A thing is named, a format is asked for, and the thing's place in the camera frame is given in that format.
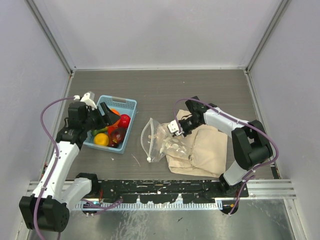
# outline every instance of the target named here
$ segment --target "plastic bag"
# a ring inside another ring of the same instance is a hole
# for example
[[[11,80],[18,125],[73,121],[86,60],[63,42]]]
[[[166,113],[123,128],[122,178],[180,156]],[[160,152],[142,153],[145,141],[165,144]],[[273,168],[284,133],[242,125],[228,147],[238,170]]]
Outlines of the plastic bag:
[[[187,147],[179,138],[173,137],[167,125],[167,123],[160,124],[150,118],[142,130],[141,146],[149,163],[159,162],[165,155],[188,158],[191,154],[191,148]]]

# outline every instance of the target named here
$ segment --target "toy fruit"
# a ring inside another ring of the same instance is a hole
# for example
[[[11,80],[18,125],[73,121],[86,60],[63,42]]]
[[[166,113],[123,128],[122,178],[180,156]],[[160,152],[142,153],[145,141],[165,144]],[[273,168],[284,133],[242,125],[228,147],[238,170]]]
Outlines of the toy fruit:
[[[100,134],[100,133],[104,133],[108,130],[108,127],[106,126],[105,128],[102,128],[102,129],[95,129],[95,130],[92,130],[91,131],[91,134],[92,136],[95,136],[97,134]]]
[[[111,108],[110,110],[111,110],[114,114],[117,114],[117,115],[120,116],[120,113],[119,113],[117,110],[115,110],[114,108]],[[116,121],[115,124],[112,124],[110,127],[118,126],[119,122],[120,122],[120,119],[119,119],[118,121]]]
[[[108,146],[109,144],[109,137],[105,133],[98,133],[94,139],[93,143],[101,146]]]
[[[125,140],[126,129],[123,127],[118,127],[110,134],[110,139],[116,144],[120,144]]]
[[[120,116],[120,122],[118,123],[119,128],[127,129],[129,127],[131,118],[127,114],[122,114]]]
[[[114,130],[116,130],[118,128],[118,126],[110,126],[109,128],[108,128],[108,135],[110,136],[110,134],[114,131]]]
[[[108,147],[110,148],[117,148],[119,146],[118,143],[115,143],[114,141],[109,141]]]

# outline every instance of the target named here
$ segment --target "plastic basket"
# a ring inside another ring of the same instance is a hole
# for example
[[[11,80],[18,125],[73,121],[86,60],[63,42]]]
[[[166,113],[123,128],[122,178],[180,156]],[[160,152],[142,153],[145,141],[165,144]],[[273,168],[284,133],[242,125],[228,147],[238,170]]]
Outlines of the plastic basket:
[[[122,97],[102,95],[100,96],[97,102],[97,106],[101,112],[103,112],[100,107],[100,103],[102,102],[105,102],[105,104],[110,109],[116,109],[120,114],[127,114],[130,116],[131,121],[126,131],[124,141],[119,144],[118,148],[97,145],[97,144],[94,144],[94,137],[91,135],[91,131],[89,131],[88,137],[86,138],[83,144],[88,146],[89,148],[109,151],[117,154],[123,154],[125,152],[129,135],[131,132],[131,128],[132,128],[132,125],[134,124],[135,116],[137,113],[137,101],[132,99],[122,98]]]

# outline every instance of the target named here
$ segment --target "beige towel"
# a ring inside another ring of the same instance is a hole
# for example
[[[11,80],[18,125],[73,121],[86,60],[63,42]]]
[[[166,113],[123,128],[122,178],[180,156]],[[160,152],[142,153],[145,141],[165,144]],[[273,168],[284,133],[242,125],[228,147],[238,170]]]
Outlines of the beige towel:
[[[190,112],[180,110],[178,120]],[[218,178],[226,171],[228,136],[215,127],[201,125],[185,138],[178,137],[192,148],[190,158],[166,155],[169,169],[175,174]]]

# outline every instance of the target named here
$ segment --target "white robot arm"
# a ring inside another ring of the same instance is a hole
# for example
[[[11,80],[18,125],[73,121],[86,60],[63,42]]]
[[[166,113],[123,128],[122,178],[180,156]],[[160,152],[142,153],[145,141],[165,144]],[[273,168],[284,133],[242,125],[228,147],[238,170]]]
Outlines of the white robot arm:
[[[34,229],[34,210],[40,198],[37,223],[41,230],[62,232],[69,221],[70,211],[86,195],[95,195],[100,190],[96,174],[79,173],[73,184],[62,192],[69,169],[79,154],[89,130],[103,129],[114,124],[120,117],[105,103],[100,112],[94,102],[94,94],[87,92],[68,107],[68,117],[64,127],[58,132],[56,144],[59,157],[53,153],[50,163],[31,196],[23,196],[19,208],[28,229]]]
[[[214,104],[210,104],[210,106],[215,110],[197,101],[187,100],[185,104],[191,116],[187,119],[179,120],[178,123],[176,120],[170,122],[168,129],[173,136],[187,136],[201,124],[207,124],[232,138],[235,162],[219,178],[223,191],[227,192],[234,186],[237,188],[248,171],[272,156],[273,150],[270,142],[256,131],[252,131],[249,127],[240,124],[246,123],[265,133],[263,125],[258,120],[251,122],[241,120],[223,112]]]

